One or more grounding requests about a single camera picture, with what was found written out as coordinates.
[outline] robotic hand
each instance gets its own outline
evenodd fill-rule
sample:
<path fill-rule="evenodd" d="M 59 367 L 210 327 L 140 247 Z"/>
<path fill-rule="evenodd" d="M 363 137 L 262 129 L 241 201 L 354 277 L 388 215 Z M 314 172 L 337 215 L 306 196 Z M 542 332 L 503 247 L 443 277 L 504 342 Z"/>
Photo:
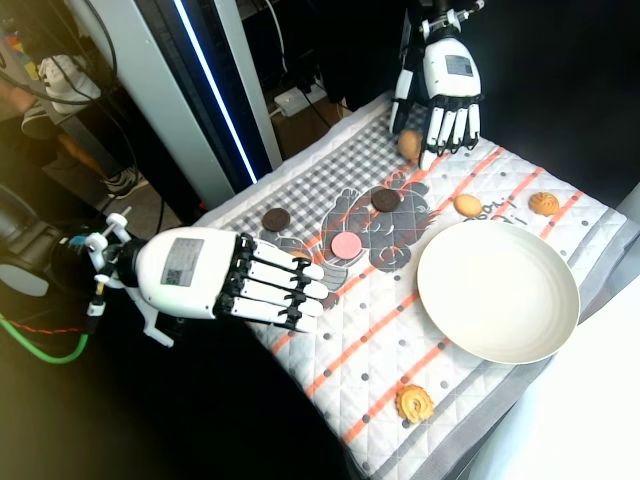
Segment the robotic hand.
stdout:
<path fill-rule="evenodd" d="M 132 240 L 124 215 L 111 214 L 109 227 L 85 245 L 102 286 L 125 288 L 145 318 L 144 332 L 166 346 L 173 340 L 155 328 L 158 312 L 215 319 L 230 315 L 302 332 L 315 331 L 327 288 L 324 271 L 249 235 L 212 228 L 167 230 L 148 242 Z M 113 233 L 118 245 L 108 245 Z M 94 297 L 88 315 L 99 316 L 104 301 Z"/>
<path fill-rule="evenodd" d="M 480 76 L 471 54 L 458 40 L 460 22 L 484 7 L 441 13 L 434 22 L 424 8 L 407 11 L 402 42 L 402 71 L 398 77 L 389 130 L 400 133 L 413 102 L 429 108 L 424 121 L 420 168 L 446 149 L 473 149 L 480 135 Z"/>

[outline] sneaker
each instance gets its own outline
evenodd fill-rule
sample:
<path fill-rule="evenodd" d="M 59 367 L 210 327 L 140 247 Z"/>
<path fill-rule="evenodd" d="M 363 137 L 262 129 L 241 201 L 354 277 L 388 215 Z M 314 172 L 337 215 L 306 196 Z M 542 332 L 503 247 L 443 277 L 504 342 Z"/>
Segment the sneaker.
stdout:
<path fill-rule="evenodd" d="M 42 104 L 36 102 L 24 112 L 22 133 L 36 140 L 51 140 L 56 138 L 61 130 L 53 124 Z"/>
<path fill-rule="evenodd" d="M 100 88 L 76 65 L 77 63 L 84 67 L 84 58 L 75 56 L 74 59 L 69 55 L 55 55 L 42 60 L 38 74 L 44 82 L 47 95 L 72 102 L 87 102 L 89 98 L 98 99 L 101 93 Z M 84 107 L 83 105 L 51 103 L 55 111 L 62 115 L 71 115 Z"/>
<path fill-rule="evenodd" d="M 103 183 L 109 190 L 111 198 L 128 197 L 137 189 L 149 185 L 149 182 L 133 167 L 126 168 L 113 177 L 103 180 Z"/>

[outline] dark brown cookie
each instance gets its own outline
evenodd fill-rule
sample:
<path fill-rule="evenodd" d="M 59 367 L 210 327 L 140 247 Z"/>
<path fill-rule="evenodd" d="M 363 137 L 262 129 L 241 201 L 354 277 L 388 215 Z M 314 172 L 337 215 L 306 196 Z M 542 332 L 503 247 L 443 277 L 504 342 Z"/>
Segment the dark brown cookie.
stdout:
<path fill-rule="evenodd" d="M 284 208 L 272 208 L 262 217 L 262 226 L 270 232 L 280 232 L 289 226 L 291 216 Z"/>
<path fill-rule="evenodd" d="M 371 195 L 371 203 L 381 212 L 393 212 L 400 205 L 400 195 L 395 190 L 381 188 Z"/>

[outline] white connector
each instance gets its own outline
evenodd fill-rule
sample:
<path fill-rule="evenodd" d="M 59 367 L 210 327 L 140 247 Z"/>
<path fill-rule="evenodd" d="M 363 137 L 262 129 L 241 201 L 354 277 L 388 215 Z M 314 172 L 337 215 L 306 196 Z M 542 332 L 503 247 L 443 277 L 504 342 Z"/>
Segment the white connector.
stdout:
<path fill-rule="evenodd" d="M 316 103 L 318 100 L 326 96 L 327 92 L 317 85 L 311 85 L 311 92 L 307 93 L 307 97 L 311 103 Z M 273 101 L 278 105 L 282 115 L 285 117 L 291 117 L 309 107 L 309 102 L 304 98 L 304 95 L 297 87 L 281 93 L 274 98 Z"/>

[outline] plate rim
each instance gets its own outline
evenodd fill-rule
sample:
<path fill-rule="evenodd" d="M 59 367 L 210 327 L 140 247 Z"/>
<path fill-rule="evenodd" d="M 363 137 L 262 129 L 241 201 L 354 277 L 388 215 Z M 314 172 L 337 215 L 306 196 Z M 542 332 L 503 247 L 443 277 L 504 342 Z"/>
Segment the plate rim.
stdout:
<path fill-rule="evenodd" d="M 545 355 L 543 355 L 541 357 L 532 359 L 532 360 L 519 361 L 519 362 L 508 362 L 508 361 L 495 360 L 493 358 L 488 358 L 485 355 L 480 355 L 480 354 L 478 354 L 476 352 L 473 352 L 473 351 L 469 350 L 468 348 L 466 348 L 465 346 L 463 346 L 462 344 L 460 344 L 456 340 L 454 340 L 452 337 L 447 335 L 446 332 L 442 329 L 441 324 L 439 324 L 438 321 L 431 315 L 431 313 L 429 313 L 429 308 L 428 308 L 428 306 L 427 306 L 427 304 L 426 304 L 426 302 L 424 300 L 423 295 L 421 294 L 421 290 L 423 290 L 423 288 L 421 287 L 421 284 L 423 282 L 420 280 L 420 278 L 421 278 L 420 272 L 423 270 L 425 257 L 427 256 L 429 251 L 434 248 L 433 247 L 433 241 L 436 240 L 444 232 L 448 232 L 451 229 L 455 229 L 456 231 L 457 230 L 464 231 L 466 229 L 476 228 L 475 226 L 472 226 L 472 225 L 476 225 L 476 224 L 483 225 L 483 226 L 491 225 L 489 228 L 503 229 L 503 230 L 507 230 L 507 231 L 508 230 L 511 230 L 511 231 L 518 230 L 518 232 L 520 234 L 524 233 L 525 237 L 528 237 L 529 240 L 532 240 L 534 243 L 538 243 L 539 245 L 542 245 L 542 248 L 547 250 L 547 252 L 549 252 L 551 254 L 551 256 L 553 256 L 556 259 L 560 260 L 560 262 L 562 264 L 562 267 L 560 267 L 560 268 L 562 268 L 567 273 L 569 273 L 569 278 L 571 278 L 571 285 L 572 285 L 571 289 L 575 290 L 576 299 L 577 299 L 577 315 L 576 315 L 575 322 L 573 323 L 573 325 L 571 327 L 569 335 L 560 344 L 560 346 L 558 346 L 558 348 L 556 348 L 554 351 L 552 351 L 552 352 L 550 352 L 548 354 L 545 354 Z M 569 268 L 569 265 L 567 264 L 567 262 L 565 262 L 565 260 L 560 256 L 560 254 L 558 252 L 556 252 L 555 249 L 551 245 L 549 245 L 549 243 L 547 243 L 547 241 L 543 240 L 542 238 L 538 237 L 536 234 L 531 233 L 530 231 L 525 230 L 524 228 L 519 227 L 517 225 L 511 225 L 511 224 L 504 223 L 504 222 L 495 222 L 495 221 L 492 221 L 492 220 L 476 220 L 476 221 L 470 221 L 470 222 L 459 222 L 459 223 L 456 223 L 455 225 L 451 225 L 449 227 L 444 228 L 442 231 L 440 231 L 436 235 L 434 235 L 433 238 L 429 241 L 429 243 L 422 250 L 422 253 L 420 254 L 420 260 L 418 262 L 418 269 L 417 269 L 417 272 L 416 272 L 416 281 L 417 281 L 417 284 L 418 284 L 418 294 L 420 296 L 420 302 L 422 303 L 422 306 L 424 307 L 425 311 L 427 312 L 427 316 L 433 322 L 433 324 L 438 328 L 438 330 L 440 330 L 440 332 L 443 333 L 446 336 L 446 338 L 448 338 L 454 345 L 458 346 L 459 348 L 461 348 L 465 352 L 468 352 L 468 353 L 470 353 L 472 355 L 475 355 L 478 358 L 482 358 L 483 360 L 488 360 L 488 361 L 494 362 L 494 363 L 501 363 L 501 364 L 505 364 L 505 365 L 526 365 L 526 364 L 530 364 L 530 363 L 539 362 L 540 360 L 544 360 L 545 358 L 549 358 L 550 356 L 552 356 L 555 353 L 557 353 L 558 350 L 560 350 L 564 345 L 566 345 L 566 343 L 569 341 L 569 339 L 571 338 L 571 336 L 575 332 L 575 329 L 578 326 L 578 322 L 580 321 L 580 314 L 581 314 L 581 308 L 582 308 L 582 303 L 581 303 L 581 298 L 580 298 L 580 288 L 578 287 L 578 283 L 576 282 L 576 279 L 573 276 L 573 272 L 571 272 L 571 268 Z"/>

